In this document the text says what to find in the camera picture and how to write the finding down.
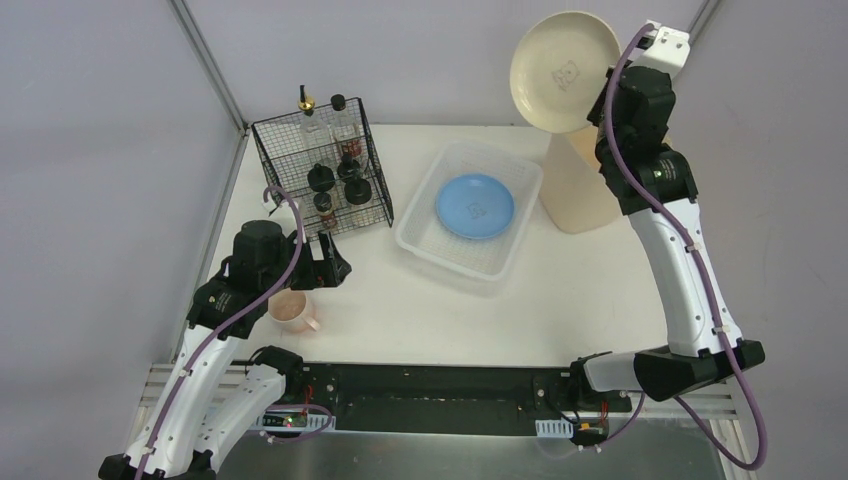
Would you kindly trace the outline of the small dark spice jar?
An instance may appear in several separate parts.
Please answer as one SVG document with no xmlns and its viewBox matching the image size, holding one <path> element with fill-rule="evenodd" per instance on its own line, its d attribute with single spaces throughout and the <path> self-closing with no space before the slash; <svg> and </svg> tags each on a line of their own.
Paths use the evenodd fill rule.
<svg viewBox="0 0 848 480">
<path fill-rule="evenodd" d="M 313 206 L 320 219 L 323 231 L 332 231 L 337 226 L 335 203 L 330 192 L 319 192 L 313 197 Z"/>
</svg>

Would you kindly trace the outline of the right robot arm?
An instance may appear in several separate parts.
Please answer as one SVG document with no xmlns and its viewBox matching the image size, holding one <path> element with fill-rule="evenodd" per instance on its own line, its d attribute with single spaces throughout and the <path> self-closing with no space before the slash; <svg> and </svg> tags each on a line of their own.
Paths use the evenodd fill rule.
<svg viewBox="0 0 848 480">
<path fill-rule="evenodd" d="M 711 262 L 704 246 L 698 190 L 687 159 L 664 137 L 676 102 L 669 74 L 625 67 L 613 94 L 612 124 L 605 94 L 588 114 L 597 127 L 599 173 L 636 232 L 649 261 L 666 321 L 664 346 L 595 354 L 573 362 L 585 388 L 635 390 L 665 401 L 761 365 L 761 342 L 744 337 L 716 284 L 699 269 Z"/>
</svg>

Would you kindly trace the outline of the gold cap oil bottle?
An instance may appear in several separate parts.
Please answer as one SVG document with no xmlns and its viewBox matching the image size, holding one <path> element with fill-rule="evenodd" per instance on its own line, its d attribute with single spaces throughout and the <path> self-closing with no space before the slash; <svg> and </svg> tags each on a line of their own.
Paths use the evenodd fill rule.
<svg viewBox="0 0 848 480">
<path fill-rule="evenodd" d="M 314 150 L 328 146 L 332 141 L 329 127 L 316 114 L 316 103 L 306 93 L 303 84 L 299 86 L 298 108 L 302 114 L 299 131 L 304 149 Z"/>
</svg>

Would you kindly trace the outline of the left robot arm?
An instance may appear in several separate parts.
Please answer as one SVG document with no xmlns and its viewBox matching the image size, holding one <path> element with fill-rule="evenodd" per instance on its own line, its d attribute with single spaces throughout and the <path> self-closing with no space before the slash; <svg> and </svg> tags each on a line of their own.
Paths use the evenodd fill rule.
<svg viewBox="0 0 848 480">
<path fill-rule="evenodd" d="M 214 479 L 249 427 L 298 385 L 301 356 L 262 347 L 235 393 L 211 402 L 240 346 L 285 289 L 340 286 L 350 264 L 329 232 L 317 235 L 315 259 L 306 236 L 269 220 L 242 225 L 219 271 L 199 287 L 183 344 L 148 422 L 128 449 L 106 457 L 101 479 Z"/>
</svg>

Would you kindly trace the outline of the pink mug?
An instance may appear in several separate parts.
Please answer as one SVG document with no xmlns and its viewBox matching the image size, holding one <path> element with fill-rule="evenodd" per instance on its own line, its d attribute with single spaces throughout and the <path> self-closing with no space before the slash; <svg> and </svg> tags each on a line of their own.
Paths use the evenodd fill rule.
<svg viewBox="0 0 848 480">
<path fill-rule="evenodd" d="M 289 333 L 321 330 L 314 305 L 304 291 L 286 289 L 274 294 L 268 299 L 268 314 Z"/>
</svg>

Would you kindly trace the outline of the cream plate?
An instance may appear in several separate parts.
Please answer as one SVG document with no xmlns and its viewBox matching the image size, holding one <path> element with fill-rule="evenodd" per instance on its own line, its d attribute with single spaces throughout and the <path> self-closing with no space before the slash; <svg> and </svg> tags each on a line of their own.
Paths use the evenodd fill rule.
<svg viewBox="0 0 848 480">
<path fill-rule="evenodd" d="M 513 103 L 531 126 L 567 134 L 589 125 L 587 116 L 620 57 L 610 25 L 583 11 L 551 15 L 519 41 L 510 66 Z"/>
</svg>

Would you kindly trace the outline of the black lid jar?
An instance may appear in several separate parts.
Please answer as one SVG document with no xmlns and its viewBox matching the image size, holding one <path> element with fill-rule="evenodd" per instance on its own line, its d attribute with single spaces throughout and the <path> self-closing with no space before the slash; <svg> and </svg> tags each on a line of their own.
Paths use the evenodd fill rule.
<svg viewBox="0 0 848 480">
<path fill-rule="evenodd" d="M 362 176 L 362 167 L 351 153 L 345 152 L 341 156 L 336 172 L 342 182 L 349 183 Z"/>
<path fill-rule="evenodd" d="M 372 200 L 371 184 L 364 178 L 353 179 L 345 184 L 344 196 L 353 208 L 362 208 Z"/>
<path fill-rule="evenodd" d="M 335 187 L 336 180 L 333 170 L 320 163 L 316 163 L 307 173 L 309 187 L 318 193 L 329 192 Z"/>
</svg>

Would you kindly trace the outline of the blue plate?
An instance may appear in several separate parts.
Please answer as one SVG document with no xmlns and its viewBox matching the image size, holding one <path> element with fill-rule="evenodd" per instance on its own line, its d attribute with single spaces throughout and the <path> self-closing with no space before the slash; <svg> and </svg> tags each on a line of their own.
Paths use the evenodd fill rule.
<svg viewBox="0 0 848 480">
<path fill-rule="evenodd" d="M 436 213 L 450 232 L 485 240 L 504 233 L 515 215 L 509 189 L 492 176 L 469 173 L 447 181 L 436 198 Z"/>
</svg>

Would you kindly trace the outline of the red label sauce bottle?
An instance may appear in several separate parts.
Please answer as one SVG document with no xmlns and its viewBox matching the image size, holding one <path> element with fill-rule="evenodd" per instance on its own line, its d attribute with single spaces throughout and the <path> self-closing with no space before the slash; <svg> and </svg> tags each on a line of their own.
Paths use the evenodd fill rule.
<svg viewBox="0 0 848 480">
<path fill-rule="evenodd" d="M 362 154 L 360 127 L 347 107 L 347 100 L 342 94 L 335 94 L 330 100 L 333 116 L 330 123 L 331 133 L 342 154 L 349 154 L 359 160 Z"/>
</svg>

